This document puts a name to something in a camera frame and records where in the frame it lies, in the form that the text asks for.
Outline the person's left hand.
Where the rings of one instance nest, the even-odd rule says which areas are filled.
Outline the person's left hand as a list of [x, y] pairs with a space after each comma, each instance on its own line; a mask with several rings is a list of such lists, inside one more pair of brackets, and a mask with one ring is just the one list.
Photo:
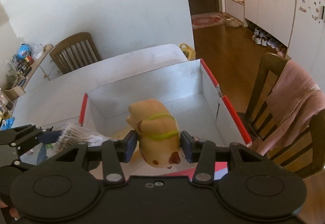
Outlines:
[[9, 197], [1, 199], [1, 214], [4, 219], [1, 220], [1, 223], [16, 223], [20, 219], [20, 215]]

